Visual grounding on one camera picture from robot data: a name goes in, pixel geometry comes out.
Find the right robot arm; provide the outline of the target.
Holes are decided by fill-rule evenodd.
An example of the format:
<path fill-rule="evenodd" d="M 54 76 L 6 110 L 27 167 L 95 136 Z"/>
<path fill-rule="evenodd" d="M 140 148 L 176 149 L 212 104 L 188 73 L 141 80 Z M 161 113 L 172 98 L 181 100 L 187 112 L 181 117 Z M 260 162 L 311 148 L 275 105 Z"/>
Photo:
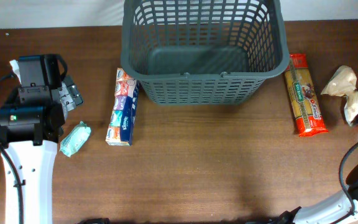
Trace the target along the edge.
<path fill-rule="evenodd" d="M 349 156 L 358 148 L 355 143 L 341 159 L 339 165 L 339 183 L 341 191 L 325 200 L 304 208 L 297 208 L 291 212 L 282 213 L 275 223 L 284 224 L 325 224 L 325 223 L 353 223 L 358 221 L 358 165 L 343 178 L 343 169 Z"/>

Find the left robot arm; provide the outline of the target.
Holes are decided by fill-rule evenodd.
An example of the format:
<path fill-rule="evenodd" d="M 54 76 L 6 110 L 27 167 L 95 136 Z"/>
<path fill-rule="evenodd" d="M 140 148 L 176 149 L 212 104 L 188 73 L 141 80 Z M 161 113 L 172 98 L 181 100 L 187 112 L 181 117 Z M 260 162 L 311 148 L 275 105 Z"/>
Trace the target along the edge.
<path fill-rule="evenodd" d="M 59 54 L 21 56 L 0 108 L 6 223 L 52 223 L 53 165 L 68 112 L 83 104 Z"/>

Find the grey plastic basket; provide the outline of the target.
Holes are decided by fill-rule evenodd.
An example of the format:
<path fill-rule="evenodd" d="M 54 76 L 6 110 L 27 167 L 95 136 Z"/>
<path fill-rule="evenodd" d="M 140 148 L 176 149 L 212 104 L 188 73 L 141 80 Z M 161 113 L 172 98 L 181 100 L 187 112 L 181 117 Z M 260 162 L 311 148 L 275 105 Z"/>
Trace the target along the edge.
<path fill-rule="evenodd" d="M 290 59 L 279 0 L 124 3 L 121 65 L 160 105 L 234 105 Z"/>

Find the spaghetti pasta package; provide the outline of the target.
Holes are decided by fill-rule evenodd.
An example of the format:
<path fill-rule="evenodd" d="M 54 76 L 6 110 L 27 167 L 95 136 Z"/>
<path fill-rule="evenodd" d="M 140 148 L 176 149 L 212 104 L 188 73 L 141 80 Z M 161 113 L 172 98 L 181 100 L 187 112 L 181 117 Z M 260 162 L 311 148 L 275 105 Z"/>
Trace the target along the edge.
<path fill-rule="evenodd" d="M 284 71 L 299 137 L 327 133 L 305 54 L 290 54 Z"/>

